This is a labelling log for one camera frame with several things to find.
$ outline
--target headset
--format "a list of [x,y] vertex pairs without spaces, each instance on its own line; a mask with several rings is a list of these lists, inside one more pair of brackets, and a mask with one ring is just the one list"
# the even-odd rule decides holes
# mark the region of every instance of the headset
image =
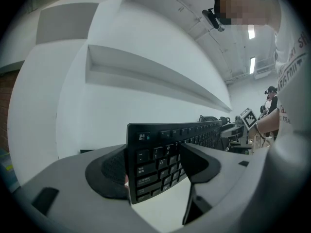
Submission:
[[277,93],[277,88],[270,86],[267,90],[264,91],[265,95],[268,94],[268,92],[275,92]]

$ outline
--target brick wall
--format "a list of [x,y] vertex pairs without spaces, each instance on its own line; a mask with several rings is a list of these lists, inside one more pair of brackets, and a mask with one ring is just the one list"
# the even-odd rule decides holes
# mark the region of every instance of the brick wall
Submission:
[[0,74],[0,148],[9,152],[7,121],[9,103],[19,70]]

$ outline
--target air conditioner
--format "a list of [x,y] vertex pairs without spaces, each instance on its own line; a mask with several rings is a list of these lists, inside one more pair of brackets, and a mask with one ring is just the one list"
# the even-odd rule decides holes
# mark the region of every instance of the air conditioner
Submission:
[[273,57],[260,60],[255,64],[254,78],[256,80],[267,77],[275,69]]

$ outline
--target white ceiling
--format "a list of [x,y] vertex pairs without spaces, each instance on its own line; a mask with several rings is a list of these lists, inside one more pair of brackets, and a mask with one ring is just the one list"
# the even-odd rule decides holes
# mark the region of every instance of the white ceiling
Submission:
[[227,26],[223,32],[213,29],[202,17],[202,10],[212,8],[214,0],[132,1],[161,13],[184,29],[207,53],[225,81],[247,75],[250,58],[256,57],[258,62],[271,57],[275,50],[274,32],[268,26],[256,28],[256,37],[251,40],[247,28]]
[[[27,0],[21,14],[56,0]],[[268,27],[255,29],[256,37],[249,40],[247,29],[227,26],[225,31],[214,29],[202,16],[202,10],[212,8],[214,0],[131,0],[164,15],[187,32],[207,53],[227,84],[248,75],[250,58],[256,57],[256,66],[271,61],[275,50],[274,33]]]

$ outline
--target keyboard key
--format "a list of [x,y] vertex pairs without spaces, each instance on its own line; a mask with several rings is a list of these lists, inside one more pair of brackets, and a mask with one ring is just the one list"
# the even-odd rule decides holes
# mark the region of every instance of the keyboard key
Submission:
[[178,136],[180,134],[180,130],[173,130],[173,137]]
[[187,128],[185,128],[185,129],[181,129],[181,135],[186,135],[187,134],[187,132],[188,132],[188,130],[187,130]]
[[152,196],[152,197],[154,197],[154,196],[156,196],[156,195],[158,195],[158,194],[160,194],[160,188],[157,189],[157,190],[155,190],[155,191],[152,191],[152,192],[151,192],[151,196]]
[[175,142],[175,149],[176,149],[176,150],[179,150],[180,144],[181,144],[181,141]]
[[172,180],[177,179],[179,176],[179,171],[175,172],[172,176]]
[[174,181],[171,181],[171,187],[177,184],[177,179]]
[[145,187],[145,188],[142,188],[142,189],[137,190],[137,195],[139,196],[139,195],[142,195],[142,194],[144,194],[144,193],[150,192],[150,191],[152,191],[152,190],[158,189],[158,188],[161,187],[161,185],[162,185],[162,181],[158,181],[158,182],[155,183],[155,184],[152,184],[152,185],[150,185],[150,186],[147,186],[147,187]]
[[157,165],[157,169],[163,169],[165,167],[167,167],[167,159],[159,160],[159,163]]
[[183,175],[179,176],[178,182],[181,182],[184,178],[186,178],[186,174],[185,173]]
[[170,167],[170,174],[174,173],[177,170],[177,164]]
[[171,181],[171,179],[172,179],[171,175],[166,177],[165,179],[163,179],[163,184],[169,183]]
[[177,162],[177,155],[170,157],[169,165],[175,164]]
[[142,202],[142,201],[145,201],[147,199],[151,198],[151,195],[150,194],[145,194],[145,195],[142,195],[140,197],[137,197],[137,202]]
[[171,132],[169,130],[160,131],[161,139],[169,139],[171,137]]
[[154,148],[152,159],[161,158],[163,156],[163,147]]
[[137,163],[147,162],[149,160],[149,150],[139,150],[136,152]]
[[159,179],[162,179],[162,178],[164,178],[165,176],[168,176],[168,174],[169,174],[168,168],[167,168],[167,169],[164,169],[164,170],[161,170],[160,173],[159,173]]
[[165,145],[164,155],[165,156],[171,155],[171,154],[173,154],[174,150],[175,150],[174,144]]
[[164,186],[162,186],[161,191],[162,191],[162,192],[165,192],[165,191],[168,190],[169,188],[170,188],[170,184],[164,185]]
[[150,184],[152,182],[155,182],[156,180],[157,180],[157,174],[150,175],[150,176],[145,177],[145,178],[141,178],[141,179],[137,180],[137,187]]
[[147,142],[150,141],[150,132],[138,132],[137,133],[138,142]]
[[152,173],[154,171],[156,171],[156,163],[155,162],[144,165],[144,166],[137,167],[136,175],[142,176],[142,175],[145,175],[148,173]]

